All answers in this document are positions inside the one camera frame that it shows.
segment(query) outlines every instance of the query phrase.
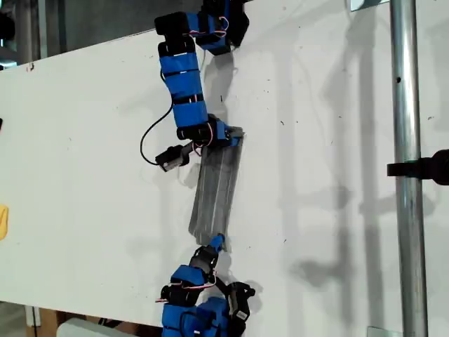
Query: white table surface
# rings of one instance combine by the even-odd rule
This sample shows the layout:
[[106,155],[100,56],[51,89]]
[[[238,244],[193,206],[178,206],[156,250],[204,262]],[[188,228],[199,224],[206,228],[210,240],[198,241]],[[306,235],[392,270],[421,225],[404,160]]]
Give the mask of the white table surface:
[[[418,5],[429,156],[449,143],[449,4]],[[389,6],[258,0],[247,12],[234,59],[207,55],[202,73],[209,112],[246,132],[218,267],[257,289],[246,335],[401,331]],[[0,300],[160,324],[154,299],[196,248],[198,168],[163,173],[139,155],[170,105],[162,40],[148,32],[0,73]],[[145,152],[174,144],[171,117]],[[432,337],[449,333],[448,201],[424,184]]]

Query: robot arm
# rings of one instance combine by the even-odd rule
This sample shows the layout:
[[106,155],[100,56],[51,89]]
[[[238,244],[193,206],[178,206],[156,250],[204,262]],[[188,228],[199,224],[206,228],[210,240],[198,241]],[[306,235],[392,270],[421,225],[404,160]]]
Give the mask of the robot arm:
[[194,38],[213,55],[240,46],[249,26],[244,2],[205,0],[198,14],[177,12],[155,20],[157,34],[166,39],[158,50],[161,72],[173,100],[177,137],[191,140],[185,146],[169,147],[156,157],[164,171],[188,164],[195,147],[237,145],[243,135],[241,128],[232,128],[207,113]]
[[[250,316],[248,299],[255,295],[249,285],[226,285],[215,273],[218,254],[225,237],[218,235],[195,251],[189,265],[181,265],[161,291],[158,302],[166,302],[162,312],[163,337],[239,337]],[[196,305],[199,294],[216,286],[225,298],[210,297]]]

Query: black clamp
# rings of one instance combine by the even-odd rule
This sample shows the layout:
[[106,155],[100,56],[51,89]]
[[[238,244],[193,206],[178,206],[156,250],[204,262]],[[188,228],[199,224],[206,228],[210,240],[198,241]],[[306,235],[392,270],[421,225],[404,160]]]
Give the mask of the black clamp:
[[442,186],[449,185],[449,150],[440,150],[432,158],[419,158],[406,163],[388,164],[389,177],[432,179]]

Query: silver pipe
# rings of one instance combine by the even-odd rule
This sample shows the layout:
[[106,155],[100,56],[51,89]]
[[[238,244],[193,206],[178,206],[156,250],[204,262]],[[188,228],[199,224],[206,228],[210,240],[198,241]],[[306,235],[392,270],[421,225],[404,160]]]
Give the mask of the silver pipe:
[[[415,0],[391,0],[394,145],[396,162],[421,157]],[[422,184],[396,179],[404,337],[427,337],[427,288]]]

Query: yellow object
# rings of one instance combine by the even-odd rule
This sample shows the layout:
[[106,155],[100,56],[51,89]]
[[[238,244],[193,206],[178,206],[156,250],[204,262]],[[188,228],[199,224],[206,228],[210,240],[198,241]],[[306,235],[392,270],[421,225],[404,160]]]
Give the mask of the yellow object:
[[8,234],[8,213],[8,207],[0,205],[0,240]]

